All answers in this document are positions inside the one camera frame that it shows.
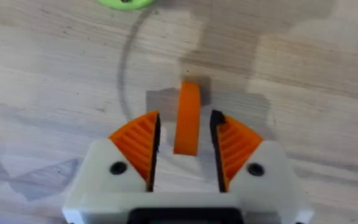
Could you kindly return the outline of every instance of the ridged orange pad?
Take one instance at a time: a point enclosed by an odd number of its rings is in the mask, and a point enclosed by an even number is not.
[[[152,191],[155,160],[160,141],[158,111],[147,113],[125,124],[112,133],[109,139],[143,177],[147,189]]]
[[[189,156],[197,155],[200,108],[201,97],[198,84],[183,82],[179,98],[173,153]]]
[[[220,118],[218,119],[221,120],[215,123],[215,125],[212,124],[212,119],[216,119],[214,113],[220,113]],[[221,181],[224,184],[224,189],[221,188],[221,191],[226,192],[230,181],[250,155],[258,148],[263,138],[246,125],[223,115],[220,111],[213,111],[211,124],[213,141],[218,141],[214,142],[214,147],[217,156],[217,166],[221,168],[221,171],[218,169],[218,177],[221,176]]]

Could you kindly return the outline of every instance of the screw hole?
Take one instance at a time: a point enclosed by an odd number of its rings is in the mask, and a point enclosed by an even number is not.
[[[262,165],[253,162],[247,166],[248,173],[256,177],[263,176],[265,174],[265,169]]]
[[[110,173],[112,173],[112,175],[123,174],[126,170],[127,170],[127,164],[125,162],[115,162],[110,167]]]

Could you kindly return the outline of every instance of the green disc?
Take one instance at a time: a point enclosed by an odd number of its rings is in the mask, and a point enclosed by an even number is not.
[[[98,0],[101,4],[105,6],[119,9],[119,10],[133,10],[138,9],[140,7],[144,7],[154,0],[127,0],[127,2],[123,2],[122,0]]]

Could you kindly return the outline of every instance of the table surface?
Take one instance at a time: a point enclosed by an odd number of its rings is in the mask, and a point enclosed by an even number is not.
[[[172,155],[181,80],[198,157]],[[285,147],[314,224],[358,223],[358,1],[0,0],[0,223],[63,223],[90,142],[150,110],[156,191],[217,192],[213,108]]]

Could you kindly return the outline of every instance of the wooden table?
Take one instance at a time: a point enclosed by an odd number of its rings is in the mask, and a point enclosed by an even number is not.
[[[178,88],[203,91],[173,156]],[[283,144],[316,215],[358,223],[358,1],[0,0],[0,223],[63,223],[89,143],[160,110],[155,189],[218,191],[212,108]]]

